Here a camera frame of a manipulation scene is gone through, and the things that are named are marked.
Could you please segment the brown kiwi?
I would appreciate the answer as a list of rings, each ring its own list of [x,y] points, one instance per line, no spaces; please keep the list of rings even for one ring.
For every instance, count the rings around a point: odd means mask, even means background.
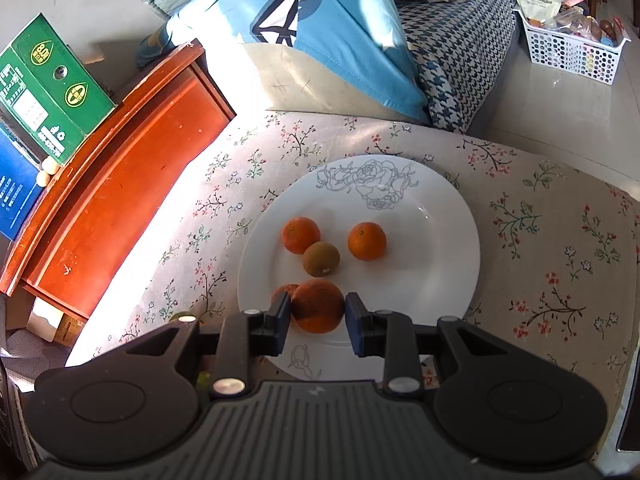
[[[328,242],[315,242],[303,253],[304,270],[314,278],[323,278],[331,274],[340,265],[341,255],[337,248]]]

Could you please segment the yellow fruit on cabinet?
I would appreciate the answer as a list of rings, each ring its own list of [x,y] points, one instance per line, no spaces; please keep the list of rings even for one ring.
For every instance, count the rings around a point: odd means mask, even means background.
[[[49,176],[54,176],[61,165],[51,156],[48,156],[46,159],[43,159],[41,163],[41,170],[44,171]]]
[[[50,174],[47,171],[41,170],[38,172],[36,177],[36,183],[40,188],[45,188],[51,180]]]

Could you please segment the green cardboard box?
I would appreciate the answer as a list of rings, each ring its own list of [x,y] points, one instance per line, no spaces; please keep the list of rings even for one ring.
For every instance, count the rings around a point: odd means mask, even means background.
[[[43,14],[1,52],[1,103],[60,165],[115,108]]]

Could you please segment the floral tablecloth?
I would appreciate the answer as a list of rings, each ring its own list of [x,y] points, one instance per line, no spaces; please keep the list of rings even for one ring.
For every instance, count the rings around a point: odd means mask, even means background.
[[[482,263],[465,319],[586,378],[617,408],[638,340],[638,203],[515,148],[349,116],[234,118],[183,171],[68,362],[85,363],[176,315],[218,325],[237,311],[250,234],[311,172],[319,190],[349,207],[395,212],[410,195],[410,177],[382,164],[384,155],[436,171],[471,209]]]

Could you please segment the green fruit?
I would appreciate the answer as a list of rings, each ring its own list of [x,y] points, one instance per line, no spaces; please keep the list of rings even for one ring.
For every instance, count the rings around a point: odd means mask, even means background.
[[[177,312],[175,313],[170,319],[170,322],[175,322],[175,321],[179,321],[179,322],[185,322],[185,323],[191,323],[194,322],[198,319],[198,317],[196,315],[194,315],[191,312]]]

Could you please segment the houndstooth sofa cover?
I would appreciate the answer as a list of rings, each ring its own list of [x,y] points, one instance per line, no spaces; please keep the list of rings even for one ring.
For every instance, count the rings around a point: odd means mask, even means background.
[[[518,43],[515,0],[402,0],[397,9],[435,128],[472,129]]]

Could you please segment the red wooden cabinet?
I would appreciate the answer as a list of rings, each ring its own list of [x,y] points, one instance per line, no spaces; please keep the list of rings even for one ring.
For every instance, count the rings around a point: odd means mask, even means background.
[[[192,40],[144,73],[40,195],[1,267],[25,289],[88,320],[184,168],[234,113]]]

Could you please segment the blue cardboard box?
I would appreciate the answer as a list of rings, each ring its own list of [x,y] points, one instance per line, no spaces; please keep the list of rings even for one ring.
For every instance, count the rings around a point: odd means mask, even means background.
[[[0,229],[8,240],[18,233],[42,192],[38,162],[4,122],[0,133]]]

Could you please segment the white floral plate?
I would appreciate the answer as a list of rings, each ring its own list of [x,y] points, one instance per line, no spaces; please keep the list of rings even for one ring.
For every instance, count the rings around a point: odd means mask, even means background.
[[[480,239],[462,195],[440,174],[414,160],[360,155],[331,162],[298,179],[260,216],[239,267],[243,310],[264,310],[281,285],[309,276],[284,248],[288,220],[306,217],[341,254],[328,279],[356,292],[371,311],[392,310],[416,324],[464,315],[480,274]],[[374,222],[386,234],[383,258],[364,262],[348,250],[349,231]]]

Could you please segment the white perforated basket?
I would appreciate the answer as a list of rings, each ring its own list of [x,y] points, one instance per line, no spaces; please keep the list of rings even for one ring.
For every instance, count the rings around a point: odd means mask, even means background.
[[[615,25],[614,30],[620,41],[614,46],[607,46],[579,36],[532,26],[520,8],[515,8],[513,12],[523,25],[529,57],[534,64],[564,70],[609,86],[613,83],[624,45],[631,42],[626,29]]]

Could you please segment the brown cardboard box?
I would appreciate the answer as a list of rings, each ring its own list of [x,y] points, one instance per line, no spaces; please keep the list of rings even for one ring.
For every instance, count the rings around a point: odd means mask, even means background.
[[[73,348],[86,322],[36,298],[26,324],[26,330],[47,342]]]

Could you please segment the blue cushion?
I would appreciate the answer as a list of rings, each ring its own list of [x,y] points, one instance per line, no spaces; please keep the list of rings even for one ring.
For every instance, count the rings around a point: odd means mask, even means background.
[[[139,67],[192,40],[304,52],[379,103],[425,125],[427,100],[393,0],[141,0],[163,25],[141,41]]]

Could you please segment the dark orange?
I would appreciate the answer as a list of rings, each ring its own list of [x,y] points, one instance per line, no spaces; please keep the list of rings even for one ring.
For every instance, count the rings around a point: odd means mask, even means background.
[[[305,332],[326,334],[341,324],[344,303],[341,289],[327,280],[315,278],[297,286],[293,292],[291,313]]]

